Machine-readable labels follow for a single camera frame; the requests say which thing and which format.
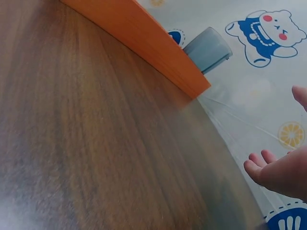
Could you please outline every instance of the printed tablecloth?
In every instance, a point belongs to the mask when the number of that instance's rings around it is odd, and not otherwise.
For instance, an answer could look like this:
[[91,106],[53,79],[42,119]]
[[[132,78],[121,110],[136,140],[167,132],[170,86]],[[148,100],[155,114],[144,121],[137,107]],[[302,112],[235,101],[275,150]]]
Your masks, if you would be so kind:
[[212,87],[198,100],[245,176],[269,228],[306,230],[307,205],[255,184],[243,162],[251,152],[269,149],[282,157],[305,143],[307,113],[293,99],[291,87],[307,86],[307,2],[138,2],[206,73]]

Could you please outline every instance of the orange slice print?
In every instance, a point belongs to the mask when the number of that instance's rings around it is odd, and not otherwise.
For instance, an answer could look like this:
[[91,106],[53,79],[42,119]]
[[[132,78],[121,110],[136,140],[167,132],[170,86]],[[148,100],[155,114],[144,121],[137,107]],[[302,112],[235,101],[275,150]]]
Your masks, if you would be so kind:
[[150,0],[152,6],[158,7],[165,3],[165,0]]
[[304,128],[298,122],[287,122],[279,128],[278,139],[286,149],[297,149],[304,143]]

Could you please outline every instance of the wooden table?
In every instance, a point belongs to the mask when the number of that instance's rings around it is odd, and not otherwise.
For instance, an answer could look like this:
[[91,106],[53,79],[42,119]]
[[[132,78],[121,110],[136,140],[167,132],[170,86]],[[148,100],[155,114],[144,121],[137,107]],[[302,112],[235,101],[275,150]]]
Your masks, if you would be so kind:
[[249,230],[197,101],[56,0],[0,3],[1,230]]

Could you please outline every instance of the palm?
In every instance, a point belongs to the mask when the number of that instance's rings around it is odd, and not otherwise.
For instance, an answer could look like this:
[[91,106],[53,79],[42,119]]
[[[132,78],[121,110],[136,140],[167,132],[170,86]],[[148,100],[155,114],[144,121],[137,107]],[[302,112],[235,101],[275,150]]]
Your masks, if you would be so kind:
[[[307,88],[294,86],[294,98],[307,110]],[[307,146],[276,159],[268,150],[261,152],[262,158],[250,154],[244,162],[249,176],[258,184],[277,193],[307,201]]]

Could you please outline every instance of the blue cartoon bear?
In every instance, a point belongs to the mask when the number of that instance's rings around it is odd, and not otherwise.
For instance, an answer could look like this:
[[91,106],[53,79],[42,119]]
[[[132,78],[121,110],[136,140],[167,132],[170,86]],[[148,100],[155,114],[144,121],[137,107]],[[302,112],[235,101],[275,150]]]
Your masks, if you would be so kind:
[[286,10],[253,12],[243,21],[230,23],[225,31],[239,39],[245,46],[246,59],[258,68],[269,65],[272,57],[296,56],[294,45],[307,38]]

